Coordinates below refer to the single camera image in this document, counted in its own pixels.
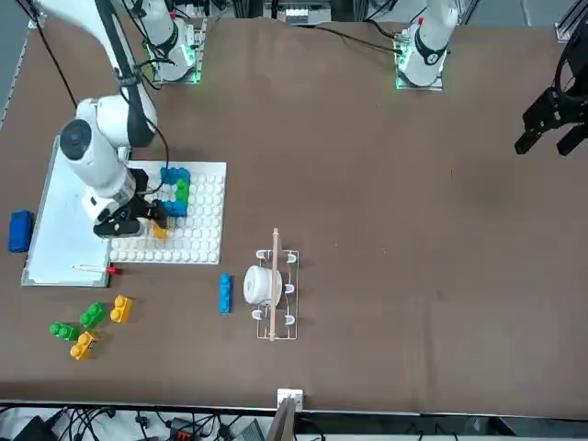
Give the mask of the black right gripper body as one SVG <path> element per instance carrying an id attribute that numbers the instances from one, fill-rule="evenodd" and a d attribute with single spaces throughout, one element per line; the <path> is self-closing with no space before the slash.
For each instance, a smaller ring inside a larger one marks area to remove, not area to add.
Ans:
<path id="1" fill-rule="evenodd" d="M 157 200 L 149 201 L 135 195 L 129 203 L 117 209 L 110 218 L 113 221 L 130 222 L 138 219 L 152 220 L 157 214 Z"/>

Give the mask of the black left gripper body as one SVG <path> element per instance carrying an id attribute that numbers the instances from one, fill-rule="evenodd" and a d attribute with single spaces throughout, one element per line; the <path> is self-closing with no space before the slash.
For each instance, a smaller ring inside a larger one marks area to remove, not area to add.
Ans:
<path id="1" fill-rule="evenodd" d="M 587 87 L 555 88 L 555 128 L 587 121 Z"/>

